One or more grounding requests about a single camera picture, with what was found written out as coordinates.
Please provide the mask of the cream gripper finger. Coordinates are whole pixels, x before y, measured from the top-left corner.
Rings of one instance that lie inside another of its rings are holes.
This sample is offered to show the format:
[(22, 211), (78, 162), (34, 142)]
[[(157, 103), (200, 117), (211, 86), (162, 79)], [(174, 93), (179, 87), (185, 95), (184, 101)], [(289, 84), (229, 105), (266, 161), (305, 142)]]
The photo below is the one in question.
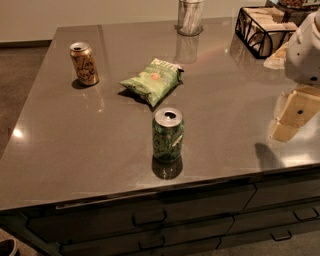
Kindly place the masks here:
[(291, 140), (320, 111), (319, 87), (296, 87), (279, 98), (270, 136), (281, 142)]

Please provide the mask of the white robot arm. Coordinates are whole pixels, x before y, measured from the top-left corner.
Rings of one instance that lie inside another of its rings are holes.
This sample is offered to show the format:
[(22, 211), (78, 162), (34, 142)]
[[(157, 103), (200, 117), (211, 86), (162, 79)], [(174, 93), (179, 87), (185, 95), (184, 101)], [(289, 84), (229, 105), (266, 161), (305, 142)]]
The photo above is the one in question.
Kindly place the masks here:
[(289, 39), (285, 74), (297, 86), (276, 103), (270, 136), (281, 142), (291, 140), (320, 111), (320, 10), (309, 14)]

